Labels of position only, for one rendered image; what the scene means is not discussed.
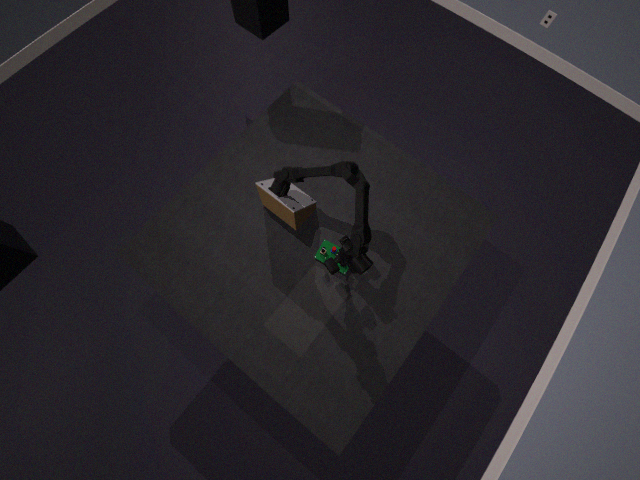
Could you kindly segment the green circuit board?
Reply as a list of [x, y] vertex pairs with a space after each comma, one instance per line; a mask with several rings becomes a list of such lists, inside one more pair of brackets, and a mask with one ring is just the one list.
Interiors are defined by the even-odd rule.
[[[335, 259], [335, 256], [339, 252], [339, 249], [340, 247], [324, 239], [314, 258], [324, 263], [324, 261], [326, 261], [330, 257]], [[349, 269], [348, 266], [342, 267], [340, 263], [338, 263], [337, 265], [340, 268], [339, 272], [346, 274]]]

